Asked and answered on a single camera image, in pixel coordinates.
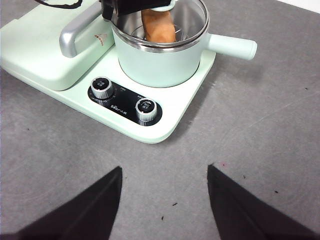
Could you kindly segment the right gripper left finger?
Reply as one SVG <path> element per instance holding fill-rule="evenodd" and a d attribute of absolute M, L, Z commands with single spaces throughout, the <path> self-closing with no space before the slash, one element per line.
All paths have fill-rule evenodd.
<path fill-rule="evenodd" d="M 123 173 L 117 166 L 79 195 L 2 240 L 107 240 L 120 205 Z"/>

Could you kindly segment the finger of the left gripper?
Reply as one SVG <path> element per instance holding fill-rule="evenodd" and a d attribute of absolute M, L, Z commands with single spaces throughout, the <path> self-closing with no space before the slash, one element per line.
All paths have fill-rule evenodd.
<path fill-rule="evenodd" d="M 172 0 L 117 0 L 116 13 L 119 16 L 128 15 L 146 9 L 160 8 L 167 10 L 173 6 Z"/>

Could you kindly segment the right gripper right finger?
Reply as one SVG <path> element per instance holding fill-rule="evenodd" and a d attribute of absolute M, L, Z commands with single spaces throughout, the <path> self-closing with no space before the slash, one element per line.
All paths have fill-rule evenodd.
<path fill-rule="evenodd" d="M 222 173 L 207 167 L 210 206 L 222 240 L 318 240 L 312 231 L 281 213 Z"/>

